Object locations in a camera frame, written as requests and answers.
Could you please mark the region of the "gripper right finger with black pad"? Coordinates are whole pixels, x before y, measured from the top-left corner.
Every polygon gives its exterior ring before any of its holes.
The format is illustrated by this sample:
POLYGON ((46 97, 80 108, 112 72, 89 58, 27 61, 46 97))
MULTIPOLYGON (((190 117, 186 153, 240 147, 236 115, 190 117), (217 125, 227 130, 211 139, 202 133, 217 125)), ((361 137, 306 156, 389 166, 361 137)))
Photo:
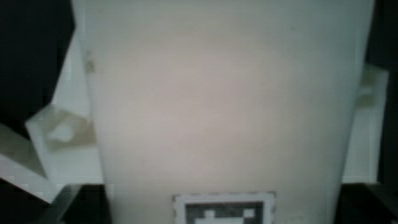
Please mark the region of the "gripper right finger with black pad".
POLYGON ((396 219, 378 197, 362 183, 343 184, 334 224, 391 224, 396 219))

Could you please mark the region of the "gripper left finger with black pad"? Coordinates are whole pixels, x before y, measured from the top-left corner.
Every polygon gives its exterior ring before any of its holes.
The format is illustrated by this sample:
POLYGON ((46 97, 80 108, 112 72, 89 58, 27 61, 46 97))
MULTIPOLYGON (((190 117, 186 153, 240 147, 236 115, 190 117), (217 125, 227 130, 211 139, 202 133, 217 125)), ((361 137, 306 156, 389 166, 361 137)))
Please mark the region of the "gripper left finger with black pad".
POLYGON ((37 224, 112 224, 103 184, 67 185, 62 188, 37 224))

